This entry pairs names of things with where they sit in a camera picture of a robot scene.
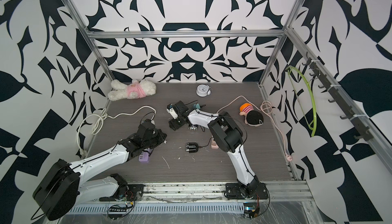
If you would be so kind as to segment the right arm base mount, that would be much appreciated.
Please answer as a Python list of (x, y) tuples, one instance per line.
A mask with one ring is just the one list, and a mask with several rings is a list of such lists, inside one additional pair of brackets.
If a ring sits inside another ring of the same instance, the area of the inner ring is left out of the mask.
[(240, 182), (226, 183), (224, 196), (227, 199), (268, 199), (269, 193), (266, 184), (254, 177), (247, 185)]

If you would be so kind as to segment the teal usb charger plug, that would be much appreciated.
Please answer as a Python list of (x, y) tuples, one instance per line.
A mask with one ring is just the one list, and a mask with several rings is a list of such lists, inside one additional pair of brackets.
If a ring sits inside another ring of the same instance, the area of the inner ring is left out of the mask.
[(202, 109), (202, 108), (205, 107), (205, 106), (206, 106), (206, 105), (200, 105), (199, 103), (197, 103), (197, 104), (194, 104), (194, 105), (193, 105), (193, 108), (194, 108), (194, 109), (199, 109), (199, 110), (200, 110), (200, 109)]

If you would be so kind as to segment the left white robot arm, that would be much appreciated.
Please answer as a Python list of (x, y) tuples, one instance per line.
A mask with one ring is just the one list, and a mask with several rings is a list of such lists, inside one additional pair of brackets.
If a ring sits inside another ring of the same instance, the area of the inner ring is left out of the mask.
[(91, 157), (68, 163), (59, 159), (33, 193), (44, 216), (55, 221), (74, 206), (102, 197), (124, 198), (127, 181), (118, 174), (93, 180), (100, 173), (134, 158), (166, 141), (167, 135), (147, 119), (136, 133)]

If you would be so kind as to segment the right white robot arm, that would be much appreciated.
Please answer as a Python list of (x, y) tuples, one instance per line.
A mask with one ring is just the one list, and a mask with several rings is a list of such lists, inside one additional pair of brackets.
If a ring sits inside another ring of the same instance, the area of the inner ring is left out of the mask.
[(169, 104), (166, 110), (172, 116), (169, 127), (174, 131), (185, 124), (209, 129), (218, 148), (228, 154), (240, 189), (248, 195), (256, 190), (259, 181), (244, 151), (244, 134), (227, 112), (207, 113), (199, 109), (191, 109), (182, 101)]

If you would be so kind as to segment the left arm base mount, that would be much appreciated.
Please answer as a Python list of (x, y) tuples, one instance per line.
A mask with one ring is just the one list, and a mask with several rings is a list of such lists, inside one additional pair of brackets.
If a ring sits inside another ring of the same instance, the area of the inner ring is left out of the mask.
[(137, 200), (138, 197), (143, 196), (145, 187), (144, 184), (128, 184), (127, 181), (119, 174), (111, 174), (110, 177), (118, 184), (118, 188), (113, 195), (99, 198), (100, 202), (132, 202)]

